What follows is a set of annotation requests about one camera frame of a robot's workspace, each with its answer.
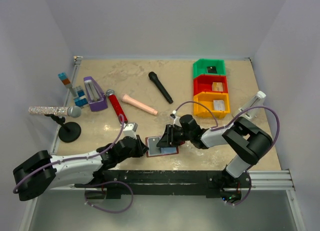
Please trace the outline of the red leather card holder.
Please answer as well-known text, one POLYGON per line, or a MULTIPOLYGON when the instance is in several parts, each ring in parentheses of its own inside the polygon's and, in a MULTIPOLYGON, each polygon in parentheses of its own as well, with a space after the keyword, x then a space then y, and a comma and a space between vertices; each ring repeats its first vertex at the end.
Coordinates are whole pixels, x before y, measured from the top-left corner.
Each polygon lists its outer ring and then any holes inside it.
MULTIPOLYGON (((145 138, 145 144, 146 144, 146 146, 148 147, 147 138, 149 138, 149 137, 146 137, 146 138, 145 138)), ((146 156, 147 156, 148 158, 152 158, 152 157, 175 155, 175 154, 178 154, 178 153, 179 153, 179 149, 178 149, 177 147, 160 147, 160 150, 161 150, 161 154, 160 154, 160 155, 157 155, 157 156, 149 156, 149 155, 148 155, 148 151, 147 151, 147 152, 146 152, 146 156)))

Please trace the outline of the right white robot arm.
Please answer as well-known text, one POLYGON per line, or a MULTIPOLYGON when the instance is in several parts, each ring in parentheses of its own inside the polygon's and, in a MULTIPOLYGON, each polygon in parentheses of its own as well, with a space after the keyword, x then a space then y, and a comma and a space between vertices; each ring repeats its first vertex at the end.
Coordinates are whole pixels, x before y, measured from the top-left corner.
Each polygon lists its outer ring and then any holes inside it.
POLYGON ((180 125, 168 124, 156 144, 158 148, 179 147, 191 142, 197 149, 209 149, 215 146, 229 145, 236 156, 225 167, 223 183, 234 187, 241 175, 271 149, 273 140, 270 135, 244 117, 238 117, 230 127, 218 130, 202 128, 192 115, 179 118, 180 125))

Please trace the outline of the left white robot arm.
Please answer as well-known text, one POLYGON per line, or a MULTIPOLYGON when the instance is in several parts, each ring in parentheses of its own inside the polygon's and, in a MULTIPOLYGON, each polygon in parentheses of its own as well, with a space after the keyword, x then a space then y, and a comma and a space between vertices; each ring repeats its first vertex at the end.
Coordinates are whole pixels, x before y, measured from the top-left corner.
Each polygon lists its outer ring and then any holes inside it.
POLYGON ((103 172, 114 168, 129 158, 140 158, 148 147, 139 136, 125 136, 117 143, 109 143, 81 155, 50 155, 38 151, 13 170, 13 193, 20 201, 29 201, 46 190, 67 185, 100 186, 103 172))

